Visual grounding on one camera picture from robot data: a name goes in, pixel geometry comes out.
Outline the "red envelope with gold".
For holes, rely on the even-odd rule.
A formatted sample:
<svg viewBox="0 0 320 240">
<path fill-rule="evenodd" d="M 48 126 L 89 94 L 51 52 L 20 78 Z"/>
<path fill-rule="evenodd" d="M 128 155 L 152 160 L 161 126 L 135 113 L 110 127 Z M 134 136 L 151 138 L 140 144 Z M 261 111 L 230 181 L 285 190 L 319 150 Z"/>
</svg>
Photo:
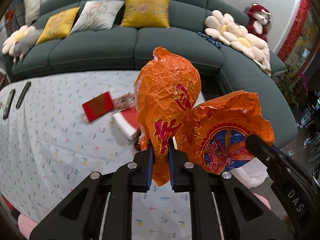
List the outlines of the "red envelope with gold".
<svg viewBox="0 0 320 240">
<path fill-rule="evenodd" d="M 82 108 L 88 122 L 92 122 L 106 113 L 114 110 L 114 104 L 109 91 L 107 91 L 83 103 Z"/>
</svg>

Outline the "yellow embroidered cushion left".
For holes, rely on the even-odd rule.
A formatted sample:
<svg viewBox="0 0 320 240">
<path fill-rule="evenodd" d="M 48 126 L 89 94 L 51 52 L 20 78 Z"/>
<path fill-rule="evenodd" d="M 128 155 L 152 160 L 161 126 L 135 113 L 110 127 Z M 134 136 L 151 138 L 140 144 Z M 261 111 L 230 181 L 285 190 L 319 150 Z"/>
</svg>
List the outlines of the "yellow embroidered cushion left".
<svg viewBox="0 0 320 240">
<path fill-rule="evenodd" d="M 79 10 L 80 7 L 74 7 L 51 16 L 39 36 L 36 45 L 50 40 L 66 38 L 71 32 Z"/>
</svg>

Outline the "white embroidered cushion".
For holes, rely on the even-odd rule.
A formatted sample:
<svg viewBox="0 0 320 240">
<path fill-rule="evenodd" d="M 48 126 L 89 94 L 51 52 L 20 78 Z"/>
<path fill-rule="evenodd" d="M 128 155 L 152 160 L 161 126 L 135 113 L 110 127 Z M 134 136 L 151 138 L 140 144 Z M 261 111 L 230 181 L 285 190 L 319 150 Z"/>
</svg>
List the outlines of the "white embroidered cushion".
<svg viewBox="0 0 320 240">
<path fill-rule="evenodd" d="M 87 30 L 110 30 L 123 5 L 124 1 L 120 0 L 87 1 L 70 35 Z"/>
</svg>

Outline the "potted plant with flowers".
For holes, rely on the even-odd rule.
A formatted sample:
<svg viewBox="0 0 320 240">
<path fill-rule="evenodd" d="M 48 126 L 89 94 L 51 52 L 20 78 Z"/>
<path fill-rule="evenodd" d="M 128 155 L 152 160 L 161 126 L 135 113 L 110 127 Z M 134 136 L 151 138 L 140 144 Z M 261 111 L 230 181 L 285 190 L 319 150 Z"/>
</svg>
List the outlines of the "potted plant with flowers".
<svg viewBox="0 0 320 240">
<path fill-rule="evenodd" d="M 302 111 L 310 106 L 308 85 L 299 69 L 276 75 L 277 86 L 291 108 Z"/>
</svg>

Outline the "blue patterned cloth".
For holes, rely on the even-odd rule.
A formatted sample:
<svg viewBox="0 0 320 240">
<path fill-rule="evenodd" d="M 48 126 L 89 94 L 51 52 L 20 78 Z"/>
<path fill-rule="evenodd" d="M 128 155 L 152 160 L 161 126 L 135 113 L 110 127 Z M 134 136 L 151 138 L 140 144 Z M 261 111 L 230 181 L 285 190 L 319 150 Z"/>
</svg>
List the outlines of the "blue patterned cloth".
<svg viewBox="0 0 320 240">
<path fill-rule="evenodd" d="M 204 32 L 200 31 L 197 33 L 200 37 L 202 37 L 204 40 L 208 41 L 212 45 L 214 45 L 217 49 L 220 49 L 222 47 L 222 43 L 216 39 L 212 38 L 211 36 L 205 34 Z"/>
</svg>

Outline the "dark green sectional sofa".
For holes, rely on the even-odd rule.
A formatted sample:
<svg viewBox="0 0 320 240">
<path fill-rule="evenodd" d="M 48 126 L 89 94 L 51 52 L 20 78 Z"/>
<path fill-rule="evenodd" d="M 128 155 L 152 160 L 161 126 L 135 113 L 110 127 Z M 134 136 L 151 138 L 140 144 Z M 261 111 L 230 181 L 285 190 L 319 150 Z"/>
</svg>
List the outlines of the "dark green sectional sofa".
<svg viewBox="0 0 320 240">
<path fill-rule="evenodd" d="M 87 1 L 47 0 L 40 6 L 35 27 L 44 28 L 51 16 L 62 11 L 74 7 L 82 10 Z M 124 10 L 120 9 L 109 30 L 86 30 L 51 40 L 31 48 L 21 63 L 13 64 L 8 55 L 1 56 L 1 63 L 14 81 L 70 72 L 139 70 L 152 59 L 155 48 L 163 47 L 185 57 L 198 69 L 202 88 L 208 93 L 256 92 L 263 118 L 272 125 L 275 145 L 287 145 L 296 137 L 297 125 L 273 81 L 285 70 L 285 64 L 271 53 L 271 74 L 266 74 L 243 53 L 228 46 L 217 48 L 202 38 L 204 20 L 215 9 L 231 14 L 239 24 L 248 22 L 244 13 L 220 0 L 170 0 L 168 29 L 122 27 Z"/>
</svg>

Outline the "red monkey plush toy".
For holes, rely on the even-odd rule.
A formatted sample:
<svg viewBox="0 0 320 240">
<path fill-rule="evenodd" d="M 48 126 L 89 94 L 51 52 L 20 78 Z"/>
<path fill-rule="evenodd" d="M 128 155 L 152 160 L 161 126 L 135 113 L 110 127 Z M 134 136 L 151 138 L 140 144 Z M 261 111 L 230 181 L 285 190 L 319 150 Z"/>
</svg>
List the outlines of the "red monkey plush toy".
<svg viewBox="0 0 320 240">
<path fill-rule="evenodd" d="M 266 36 L 272 21 L 272 14 L 270 11 L 258 3 L 252 3 L 247 12 L 247 16 L 249 18 L 246 27 L 248 32 L 267 42 Z"/>
</svg>

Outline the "brown patterned scrunchie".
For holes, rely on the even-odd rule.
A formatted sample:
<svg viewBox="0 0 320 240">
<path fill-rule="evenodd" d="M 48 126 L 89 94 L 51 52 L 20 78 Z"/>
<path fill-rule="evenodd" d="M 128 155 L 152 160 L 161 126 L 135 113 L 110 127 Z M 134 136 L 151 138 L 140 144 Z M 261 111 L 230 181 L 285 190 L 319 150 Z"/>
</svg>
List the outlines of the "brown patterned scrunchie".
<svg viewBox="0 0 320 240">
<path fill-rule="evenodd" d="M 114 109 L 123 111 L 135 107 L 135 95 L 127 93 L 112 100 Z"/>
</svg>

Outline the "orange plastic wrapper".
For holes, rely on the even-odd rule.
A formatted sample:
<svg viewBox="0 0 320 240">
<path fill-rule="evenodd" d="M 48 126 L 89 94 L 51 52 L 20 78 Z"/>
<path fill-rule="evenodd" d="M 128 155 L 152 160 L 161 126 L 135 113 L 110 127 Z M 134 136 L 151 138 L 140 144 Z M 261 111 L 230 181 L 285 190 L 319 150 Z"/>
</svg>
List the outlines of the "orange plastic wrapper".
<svg viewBox="0 0 320 240">
<path fill-rule="evenodd" d="M 238 90 L 197 103 L 201 92 L 198 70 L 190 61 L 158 47 L 134 84 L 139 144 L 152 143 L 155 153 L 152 179 L 166 184 L 169 139 L 189 161 L 213 174 L 238 168 L 253 159 L 245 141 L 255 134 L 274 143 L 272 125 L 261 114 L 257 93 Z"/>
</svg>

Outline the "white trash bag bin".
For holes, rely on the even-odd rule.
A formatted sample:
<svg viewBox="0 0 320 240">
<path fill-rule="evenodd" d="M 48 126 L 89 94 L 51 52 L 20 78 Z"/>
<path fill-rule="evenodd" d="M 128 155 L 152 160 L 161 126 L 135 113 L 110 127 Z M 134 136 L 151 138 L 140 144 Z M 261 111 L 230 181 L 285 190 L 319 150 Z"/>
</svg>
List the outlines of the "white trash bag bin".
<svg viewBox="0 0 320 240">
<path fill-rule="evenodd" d="M 241 167 L 230 170 L 230 172 L 250 189 L 261 185 L 268 178 L 266 170 L 267 167 L 258 158 L 254 158 Z"/>
</svg>

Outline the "red white paper cup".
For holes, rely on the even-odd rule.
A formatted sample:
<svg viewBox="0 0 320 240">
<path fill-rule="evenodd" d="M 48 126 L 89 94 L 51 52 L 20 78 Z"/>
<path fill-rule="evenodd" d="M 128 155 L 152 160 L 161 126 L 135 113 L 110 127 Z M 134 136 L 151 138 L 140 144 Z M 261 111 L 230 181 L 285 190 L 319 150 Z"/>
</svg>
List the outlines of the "red white paper cup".
<svg viewBox="0 0 320 240">
<path fill-rule="evenodd" d="M 127 139 L 133 140 L 137 137 L 140 124 L 137 122 L 137 111 L 135 107 L 114 113 L 112 118 Z"/>
</svg>

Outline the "pink round stool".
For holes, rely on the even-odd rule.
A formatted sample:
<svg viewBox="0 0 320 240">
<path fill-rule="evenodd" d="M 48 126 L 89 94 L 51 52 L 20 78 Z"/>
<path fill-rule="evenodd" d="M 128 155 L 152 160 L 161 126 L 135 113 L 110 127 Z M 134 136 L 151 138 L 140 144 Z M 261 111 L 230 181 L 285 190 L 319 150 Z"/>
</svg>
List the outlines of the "pink round stool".
<svg viewBox="0 0 320 240">
<path fill-rule="evenodd" d="M 20 233 L 27 239 L 30 239 L 31 232 L 38 225 L 36 222 L 28 218 L 27 216 L 20 214 L 17 220 Z"/>
</svg>

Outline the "black remote control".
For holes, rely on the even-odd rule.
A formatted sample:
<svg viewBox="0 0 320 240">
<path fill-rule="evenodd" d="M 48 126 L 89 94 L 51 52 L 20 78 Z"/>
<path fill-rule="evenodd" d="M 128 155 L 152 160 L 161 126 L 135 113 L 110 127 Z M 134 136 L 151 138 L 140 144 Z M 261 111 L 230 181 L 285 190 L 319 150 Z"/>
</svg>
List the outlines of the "black remote control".
<svg viewBox="0 0 320 240">
<path fill-rule="evenodd" d="M 27 93 L 27 91 L 29 90 L 30 87 L 31 87 L 31 82 L 28 81 L 28 82 L 25 84 L 24 88 L 22 89 L 21 94 L 20 94 L 20 96 L 19 96 L 19 98 L 18 98 L 18 100 L 17 100 L 16 109 L 19 109 L 19 108 L 21 107 L 22 102 L 23 102 L 23 100 L 24 100 L 24 98 L 25 98 L 25 96 L 26 96 L 26 93 Z"/>
<path fill-rule="evenodd" d="M 16 89 L 12 89 L 9 93 L 9 96 L 4 108 L 3 120 L 7 119 L 9 116 L 10 108 L 12 106 L 12 101 L 14 99 L 15 93 L 16 93 Z"/>
</svg>

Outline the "white flower pillow left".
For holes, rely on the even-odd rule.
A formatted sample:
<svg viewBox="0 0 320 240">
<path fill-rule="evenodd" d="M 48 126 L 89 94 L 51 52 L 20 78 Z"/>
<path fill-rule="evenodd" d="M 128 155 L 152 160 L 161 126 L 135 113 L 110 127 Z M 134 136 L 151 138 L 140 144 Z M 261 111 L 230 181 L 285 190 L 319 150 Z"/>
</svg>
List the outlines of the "white flower pillow left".
<svg viewBox="0 0 320 240">
<path fill-rule="evenodd" d="M 13 56 L 16 43 L 19 40 L 21 40 L 23 37 L 25 37 L 25 35 L 35 30 L 36 28 L 33 25 L 31 26 L 23 25 L 22 27 L 20 27 L 20 29 L 13 32 L 3 43 L 2 54 L 3 55 L 9 54 L 10 56 Z"/>
</svg>

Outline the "white penguin plush toy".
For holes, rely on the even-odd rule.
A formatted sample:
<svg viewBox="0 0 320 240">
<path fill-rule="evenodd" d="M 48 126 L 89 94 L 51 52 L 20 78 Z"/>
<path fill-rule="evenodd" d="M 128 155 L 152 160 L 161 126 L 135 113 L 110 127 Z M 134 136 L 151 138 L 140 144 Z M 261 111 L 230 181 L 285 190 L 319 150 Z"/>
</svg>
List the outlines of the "white penguin plush toy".
<svg viewBox="0 0 320 240">
<path fill-rule="evenodd" d="M 25 8 L 25 23 L 31 25 L 40 15 L 41 0 L 23 0 Z"/>
</svg>

